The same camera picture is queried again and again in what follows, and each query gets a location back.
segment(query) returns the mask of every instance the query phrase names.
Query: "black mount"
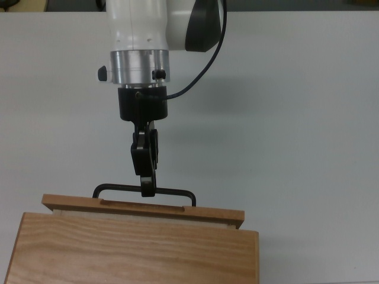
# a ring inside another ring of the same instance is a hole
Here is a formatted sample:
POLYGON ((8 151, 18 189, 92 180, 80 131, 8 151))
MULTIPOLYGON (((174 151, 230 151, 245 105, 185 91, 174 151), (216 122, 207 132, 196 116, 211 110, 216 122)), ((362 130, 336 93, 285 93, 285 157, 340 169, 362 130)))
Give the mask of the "black mount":
POLYGON ((158 163, 158 131, 154 120, 167 117, 165 86, 153 88, 119 88, 118 102, 122 120, 134 123, 131 157, 136 175, 141 178, 142 197, 155 196, 158 163))

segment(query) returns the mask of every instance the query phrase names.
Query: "black cable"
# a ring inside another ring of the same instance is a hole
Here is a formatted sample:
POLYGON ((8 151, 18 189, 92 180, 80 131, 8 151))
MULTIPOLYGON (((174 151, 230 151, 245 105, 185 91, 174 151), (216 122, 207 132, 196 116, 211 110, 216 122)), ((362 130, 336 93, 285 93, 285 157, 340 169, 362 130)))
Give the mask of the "black cable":
POLYGON ((173 93, 172 95, 168 95, 165 99, 175 99, 175 98, 177 98, 177 97, 179 97, 179 96, 187 93, 193 86, 195 86, 195 84, 201 79, 201 77, 203 77, 204 74, 207 73, 208 69, 211 67, 211 65, 215 61, 217 55, 220 52, 221 46, 223 45, 224 37, 225 37, 225 32, 226 32, 226 22, 227 22, 227 4, 226 4, 226 0, 223 0, 223 6, 224 6, 224 11, 223 11, 224 20, 223 20, 223 27, 222 27, 222 30, 221 30, 221 36, 220 36, 219 44, 217 45, 216 50, 214 51, 214 53, 213 53, 211 59, 209 60, 208 64, 199 73, 199 75, 197 75, 197 77, 191 83, 189 83, 189 85, 187 87, 185 87, 183 90, 181 90, 181 91, 179 91, 177 93, 173 93))

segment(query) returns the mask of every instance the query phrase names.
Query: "wood grain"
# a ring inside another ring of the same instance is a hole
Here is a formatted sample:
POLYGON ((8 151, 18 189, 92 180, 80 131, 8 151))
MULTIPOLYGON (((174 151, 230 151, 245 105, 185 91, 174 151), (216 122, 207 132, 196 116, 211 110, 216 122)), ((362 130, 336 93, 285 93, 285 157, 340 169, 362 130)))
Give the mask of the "wood grain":
POLYGON ((95 218, 95 219, 112 219, 117 221, 137 221, 137 222, 159 222, 161 224, 182 224, 188 226, 203 226, 212 228, 224 228, 224 229, 236 229, 234 225, 226 225, 221 223, 211 223, 211 222, 198 222, 198 221, 188 221, 181 219, 166 219, 166 218, 155 218, 147 216, 134 216, 134 215, 121 215, 121 214, 110 214, 110 213, 97 213, 97 212, 84 212, 84 211, 66 211, 66 210, 53 210, 54 215, 59 216, 75 216, 84 218, 95 218))
POLYGON ((235 225, 236 228, 239 228, 245 220, 245 212, 240 210, 139 204, 64 195, 44 194, 42 204, 50 210, 85 211, 213 222, 235 225))
POLYGON ((258 233, 26 213, 5 284, 256 284, 258 233))

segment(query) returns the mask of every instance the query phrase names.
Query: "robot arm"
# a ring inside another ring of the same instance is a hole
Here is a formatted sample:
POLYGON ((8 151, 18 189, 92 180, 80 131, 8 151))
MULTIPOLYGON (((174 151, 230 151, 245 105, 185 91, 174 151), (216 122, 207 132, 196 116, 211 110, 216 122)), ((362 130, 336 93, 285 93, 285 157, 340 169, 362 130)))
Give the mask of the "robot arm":
POLYGON ((169 50, 208 51, 220 39, 222 15, 220 0, 107 1, 111 68, 100 68, 98 77, 121 85, 120 117, 134 123, 131 155, 142 196, 156 190, 154 121, 168 115, 169 50))

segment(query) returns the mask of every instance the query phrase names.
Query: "wooden lid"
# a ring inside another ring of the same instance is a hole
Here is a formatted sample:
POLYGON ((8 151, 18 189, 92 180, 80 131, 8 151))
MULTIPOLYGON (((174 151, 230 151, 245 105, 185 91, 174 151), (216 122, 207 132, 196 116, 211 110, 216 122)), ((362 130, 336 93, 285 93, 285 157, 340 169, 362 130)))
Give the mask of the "wooden lid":
POLYGON ((245 212, 191 206, 166 206, 108 201, 97 198, 44 194, 42 204, 50 210, 85 211, 120 215, 146 216, 235 225, 239 228, 245 212))

